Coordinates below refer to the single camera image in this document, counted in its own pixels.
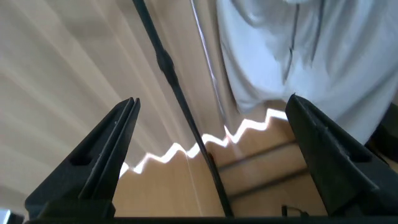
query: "white cloth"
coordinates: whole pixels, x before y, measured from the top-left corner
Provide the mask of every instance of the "white cloth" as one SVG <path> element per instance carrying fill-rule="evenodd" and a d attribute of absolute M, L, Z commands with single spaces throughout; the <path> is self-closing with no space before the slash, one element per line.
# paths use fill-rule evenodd
<path fill-rule="evenodd" d="M 397 8 L 393 0 L 323 7 L 321 0 L 219 0 L 221 49 L 240 111 L 296 93 L 364 144 L 398 84 Z"/>

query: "beige curtain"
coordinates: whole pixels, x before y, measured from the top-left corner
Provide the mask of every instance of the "beige curtain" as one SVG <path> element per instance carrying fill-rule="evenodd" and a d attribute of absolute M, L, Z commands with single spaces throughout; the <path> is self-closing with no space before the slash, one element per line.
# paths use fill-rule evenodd
<path fill-rule="evenodd" d="M 224 74 L 214 1 L 195 2 L 208 58 L 191 1 L 146 3 L 200 132 L 222 139 L 224 123 L 235 132 L 243 117 Z M 0 1 L 0 206 L 23 212 L 27 195 L 130 96 L 142 105 L 130 167 L 174 142 L 192 147 L 131 0 Z M 252 119 L 264 121 L 264 111 Z"/>

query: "wooden floor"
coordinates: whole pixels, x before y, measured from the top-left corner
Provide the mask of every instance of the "wooden floor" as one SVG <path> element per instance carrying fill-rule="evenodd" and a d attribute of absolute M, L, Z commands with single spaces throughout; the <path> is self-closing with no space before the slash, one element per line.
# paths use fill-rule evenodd
<path fill-rule="evenodd" d="M 288 122 L 271 119 L 265 131 L 247 129 L 236 144 L 206 147 L 237 217 L 280 217 L 282 205 L 326 215 Z M 113 202 L 119 217 L 224 216 L 201 154 L 178 152 L 166 164 L 149 161 L 141 174 L 129 170 Z"/>

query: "black pole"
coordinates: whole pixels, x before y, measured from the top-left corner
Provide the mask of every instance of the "black pole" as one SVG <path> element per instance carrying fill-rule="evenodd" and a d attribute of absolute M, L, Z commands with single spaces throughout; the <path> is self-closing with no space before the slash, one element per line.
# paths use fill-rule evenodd
<path fill-rule="evenodd" d="M 231 205 L 229 204 L 228 196 L 225 192 L 224 185 L 220 178 L 220 174 L 218 173 L 217 166 L 216 166 L 213 158 L 210 157 L 207 153 L 205 144 L 203 143 L 203 141 L 201 139 L 200 133 L 195 124 L 195 120 L 193 119 L 193 116 L 191 114 L 191 111 L 189 109 L 187 101 L 185 100 L 182 89 L 181 89 L 180 85 L 178 84 L 178 78 L 177 78 L 177 75 L 174 70 L 173 60 L 170 57 L 170 55 L 167 53 L 167 51 L 163 48 L 163 45 L 159 39 L 159 36 L 157 35 L 154 23 L 152 22 L 152 19 L 150 18 L 150 15 L 149 15 L 148 9 L 145 5 L 145 2 L 143 0 L 132 0 L 132 1 L 133 1 L 134 5 L 136 6 L 137 12 L 139 14 L 139 17 L 141 18 L 141 21 L 142 21 L 144 27 L 145 27 L 145 30 L 148 33 L 150 41 L 152 42 L 152 45 L 155 48 L 156 59 L 157 59 L 159 68 L 161 69 L 163 74 L 166 76 L 168 83 L 172 87 L 174 95 L 177 98 L 177 101 L 181 107 L 181 110 L 184 113 L 185 119 L 187 120 L 189 127 L 191 128 L 191 131 L 195 137 L 195 140 L 199 145 L 199 149 L 200 149 L 201 153 L 203 154 L 203 157 L 205 158 L 207 166 L 209 167 L 211 176 L 213 177 L 213 181 L 216 185 L 216 189 L 218 192 L 218 196 L 220 198 L 221 205 L 223 206 L 225 216 L 233 217 L 234 215 L 233 215 L 233 212 L 231 209 Z"/>

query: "wavy light gap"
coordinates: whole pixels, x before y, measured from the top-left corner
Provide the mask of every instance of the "wavy light gap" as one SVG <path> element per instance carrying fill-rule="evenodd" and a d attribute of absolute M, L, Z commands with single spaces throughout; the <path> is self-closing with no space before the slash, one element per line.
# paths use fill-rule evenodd
<path fill-rule="evenodd" d="M 268 128 L 269 121 L 271 118 L 279 118 L 279 119 L 283 119 L 283 120 L 287 121 L 285 112 L 269 108 L 269 109 L 267 109 L 267 115 L 266 115 L 266 119 L 264 122 L 256 122 L 256 121 L 252 121 L 249 119 L 244 119 L 234 135 L 232 135 L 228 131 L 226 126 L 224 126 L 225 133 L 226 133 L 226 136 L 224 139 L 221 140 L 221 139 L 216 138 L 210 134 L 204 134 L 201 138 L 203 140 L 203 143 L 205 143 L 205 144 L 208 142 L 213 142 L 219 146 L 227 147 L 228 142 L 229 142 L 228 139 L 230 139 L 230 141 L 232 141 L 233 143 L 237 143 L 248 128 L 255 129 L 258 131 L 265 131 Z M 173 156 L 177 153 L 177 151 L 184 152 L 189 158 L 194 158 L 200 152 L 198 143 L 195 143 L 192 146 L 192 148 L 188 151 L 186 151 L 180 144 L 173 143 L 172 146 L 170 147 L 170 149 L 162 157 L 155 156 L 151 153 L 147 153 L 144 156 L 144 158 L 140 161 L 140 163 L 138 163 L 137 166 L 132 168 L 132 170 L 137 174 L 141 174 L 142 171 L 144 170 L 145 164 L 147 163 L 147 161 L 149 159 L 154 159 L 154 160 L 159 161 L 164 164 L 168 163 L 168 161 L 170 161 L 173 158 Z M 128 169 L 129 169 L 129 166 L 124 162 L 122 169 L 120 170 L 119 178 Z"/>

